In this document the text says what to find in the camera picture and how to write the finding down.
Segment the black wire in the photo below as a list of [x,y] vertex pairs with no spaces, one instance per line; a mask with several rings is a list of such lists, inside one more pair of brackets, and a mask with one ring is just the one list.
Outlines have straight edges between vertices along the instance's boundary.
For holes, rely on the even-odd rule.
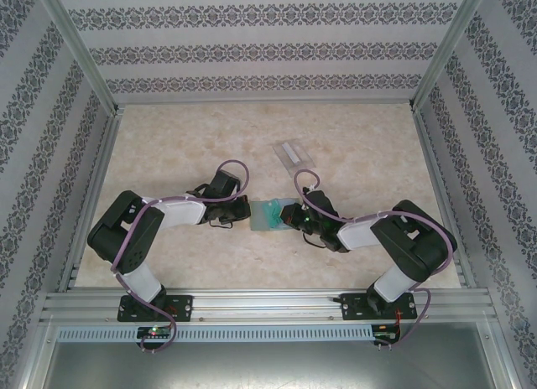
[[223,228],[224,230],[231,230],[233,228],[233,222],[230,221],[229,227],[224,227],[224,226],[217,226],[216,224],[211,224],[211,220],[209,220],[209,226],[217,227],[217,228]]
[[320,246],[320,245],[314,244],[313,242],[308,241],[308,239],[305,237],[305,232],[302,233],[302,238],[304,238],[304,241],[306,241],[306,243],[310,244],[311,246],[314,246],[315,248],[320,248],[320,249],[326,248],[326,246]]

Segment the beige floor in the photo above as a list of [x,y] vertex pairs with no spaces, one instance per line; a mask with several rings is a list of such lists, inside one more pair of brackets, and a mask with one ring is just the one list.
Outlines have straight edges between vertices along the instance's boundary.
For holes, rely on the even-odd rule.
[[[250,200],[296,197],[272,149],[291,138],[315,161],[321,188],[341,215],[410,199],[440,219],[408,104],[219,103],[128,106],[95,220],[125,189],[183,194],[210,182],[228,158],[251,169]],[[242,175],[237,165],[229,170]],[[380,246],[333,253],[306,245],[298,231],[250,231],[247,220],[230,231],[208,225],[161,231],[148,263],[163,285],[176,288],[366,288],[393,264]],[[109,264],[88,247],[76,286],[116,285]],[[425,286],[460,287],[452,265]]]

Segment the black bracket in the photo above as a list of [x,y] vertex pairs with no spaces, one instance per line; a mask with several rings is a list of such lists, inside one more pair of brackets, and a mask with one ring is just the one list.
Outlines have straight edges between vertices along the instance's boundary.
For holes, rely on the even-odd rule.
[[334,298],[333,301],[341,304],[343,320],[397,319],[398,311],[400,319],[416,319],[418,317],[412,293],[401,295],[381,314],[377,314],[368,305],[366,293],[344,293],[339,298]]
[[[191,295],[166,295],[163,311],[170,314],[175,322],[190,322],[192,315]],[[145,307],[130,295],[123,295],[117,311],[119,322],[168,322],[168,319]]]

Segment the damask pattern wall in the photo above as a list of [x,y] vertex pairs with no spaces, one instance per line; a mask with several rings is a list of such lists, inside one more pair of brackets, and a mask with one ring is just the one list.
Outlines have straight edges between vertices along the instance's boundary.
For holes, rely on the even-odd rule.
[[0,388],[55,291],[108,116],[39,0],[0,0]]
[[409,99],[462,0],[62,0],[117,102]]
[[537,0],[483,0],[421,109],[463,245],[537,386]]

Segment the perforated metal strip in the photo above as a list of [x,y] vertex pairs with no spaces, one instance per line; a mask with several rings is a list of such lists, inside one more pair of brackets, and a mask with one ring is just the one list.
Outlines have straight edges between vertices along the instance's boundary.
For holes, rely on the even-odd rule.
[[[60,343],[127,343],[136,341],[138,327],[63,327]],[[181,326],[176,342],[296,342],[372,340],[370,324],[331,326]],[[164,339],[148,339],[164,342]]]

